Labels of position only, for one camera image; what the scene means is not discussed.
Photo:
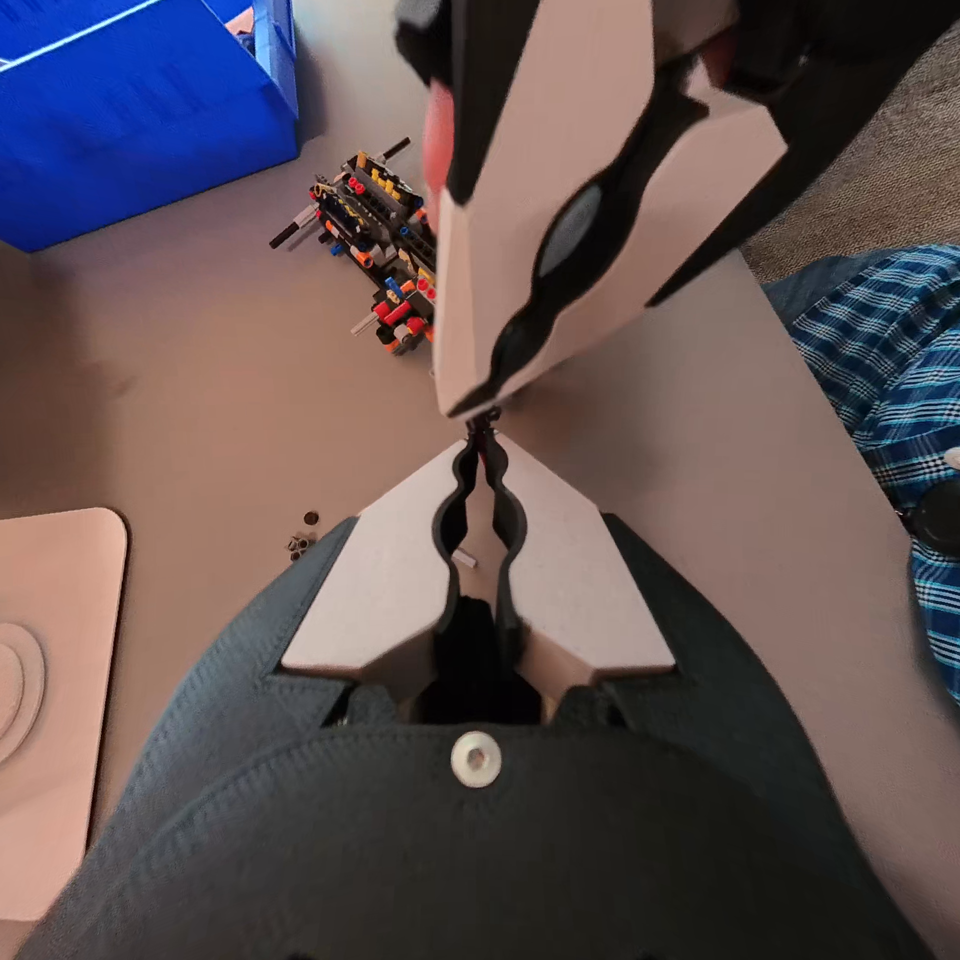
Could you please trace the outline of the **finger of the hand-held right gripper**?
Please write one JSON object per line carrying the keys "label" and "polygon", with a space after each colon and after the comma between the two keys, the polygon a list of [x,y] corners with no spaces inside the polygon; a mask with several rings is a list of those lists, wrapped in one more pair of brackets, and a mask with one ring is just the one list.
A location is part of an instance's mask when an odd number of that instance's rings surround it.
{"label": "finger of the hand-held right gripper", "polygon": [[438,405],[468,417],[550,367],[661,163],[652,2],[450,2]]}
{"label": "finger of the hand-held right gripper", "polygon": [[[539,377],[624,327],[786,152],[768,108],[722,89],[707,45],[738,20],[738,2],[652,2],[660,81],[660,163],[638,220],[603,280],[559,317]],[[498,402],[522,389],[501,396]]]}

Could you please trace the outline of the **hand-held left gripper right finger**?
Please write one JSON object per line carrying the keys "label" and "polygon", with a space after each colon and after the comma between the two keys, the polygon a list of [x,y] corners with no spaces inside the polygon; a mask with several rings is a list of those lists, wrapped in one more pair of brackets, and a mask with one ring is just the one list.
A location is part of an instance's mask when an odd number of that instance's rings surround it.
{"label": "hand-held left gripper right finger", "polygon": [[593,500],[505,434],[499,490],[524,526],[506,565],[519,675],[555,712],[570,690],[666,675],[677,660]]}

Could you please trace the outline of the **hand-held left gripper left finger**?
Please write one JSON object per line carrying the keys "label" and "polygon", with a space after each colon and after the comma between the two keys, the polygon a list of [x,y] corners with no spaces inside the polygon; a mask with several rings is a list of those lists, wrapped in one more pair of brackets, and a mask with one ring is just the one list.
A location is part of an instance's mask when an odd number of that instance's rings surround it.
{"label": "hand-held left gripper left finger", "polygon": [[296,628],[279,666],[385,690],[404,719],[437,679],[435,646],[461,596],[476,441],[459,439],[369,504]]}

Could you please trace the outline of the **red axle lego piece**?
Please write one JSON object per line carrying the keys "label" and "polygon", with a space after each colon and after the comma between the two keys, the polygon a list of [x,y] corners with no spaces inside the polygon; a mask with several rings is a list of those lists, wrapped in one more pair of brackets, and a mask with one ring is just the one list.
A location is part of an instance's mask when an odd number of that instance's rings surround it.
{"label": "red axle lego piece", "polygon": [[502,409],[492,406],[474,415],[466,424],[479,462],[483,467],[486,484],[494,489],[501,481],[509,464],[508,455],[498,440],[497,423]]}

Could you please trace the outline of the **black lego assembly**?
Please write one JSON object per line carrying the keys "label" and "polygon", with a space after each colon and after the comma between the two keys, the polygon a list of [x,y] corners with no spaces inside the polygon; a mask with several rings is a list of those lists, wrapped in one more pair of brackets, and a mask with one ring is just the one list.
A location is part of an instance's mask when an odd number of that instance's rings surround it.
{"label": "black lego assembly", "polygon": [[437,236],[425,198],[390,165],[410,145],[404,137],[378,154],[358,150],[334,177],[316,176],[306,208],[269,243],[276,250],[317,229],[318,243],[348,258],[375,288],[351,335],[372,330],[392,356],[435,340]]}

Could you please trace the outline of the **person's right hand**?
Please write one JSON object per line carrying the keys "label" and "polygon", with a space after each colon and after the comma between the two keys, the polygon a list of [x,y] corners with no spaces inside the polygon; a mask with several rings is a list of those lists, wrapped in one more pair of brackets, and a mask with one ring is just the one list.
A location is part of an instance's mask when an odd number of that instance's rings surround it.
{"label": "person's right hand", "polygon": [[422,172],[426,210],[434,229],[440,224],[455,143],[455,106],[451,91],[437,78],[430,81],[422,133]]}

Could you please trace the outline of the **blue plaid shirt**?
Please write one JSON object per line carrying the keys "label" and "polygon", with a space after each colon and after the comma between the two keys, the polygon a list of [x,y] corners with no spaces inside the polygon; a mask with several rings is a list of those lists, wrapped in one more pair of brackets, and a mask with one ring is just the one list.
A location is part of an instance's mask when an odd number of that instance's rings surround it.
{"label": "blue plaid shirt", "polygon": [[[959,479],[959,246],[829,256],[762,288],[906,530],[906,509]],[[958,702],[959,559],[907,533],[920,623]]]}

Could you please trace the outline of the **beige tray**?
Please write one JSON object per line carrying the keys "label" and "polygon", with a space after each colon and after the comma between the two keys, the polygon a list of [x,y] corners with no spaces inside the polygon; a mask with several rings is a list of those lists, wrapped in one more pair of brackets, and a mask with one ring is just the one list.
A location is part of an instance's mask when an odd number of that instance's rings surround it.
{"label": "beige tray", "polygon": [[34,923],[84,858],[128,533],[90,508],[1,522],[1,917]]}

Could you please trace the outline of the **black round object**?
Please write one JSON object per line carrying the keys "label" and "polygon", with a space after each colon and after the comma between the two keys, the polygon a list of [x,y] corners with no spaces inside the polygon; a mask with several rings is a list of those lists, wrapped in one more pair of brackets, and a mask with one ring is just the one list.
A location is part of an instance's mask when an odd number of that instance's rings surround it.
{"label": "black round object", "polygon": [[917,542],[942,556],[959,560],[959,479],[934,483],[902,515]]}

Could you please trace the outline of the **blue box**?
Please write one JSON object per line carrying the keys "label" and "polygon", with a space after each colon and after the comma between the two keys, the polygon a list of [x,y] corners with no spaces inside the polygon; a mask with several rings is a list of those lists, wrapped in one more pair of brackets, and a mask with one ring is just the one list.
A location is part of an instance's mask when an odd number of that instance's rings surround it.
{"label": "blue box", "polygon": [[1,235],[24,253],[298,155],[294,7],[1,3]]}

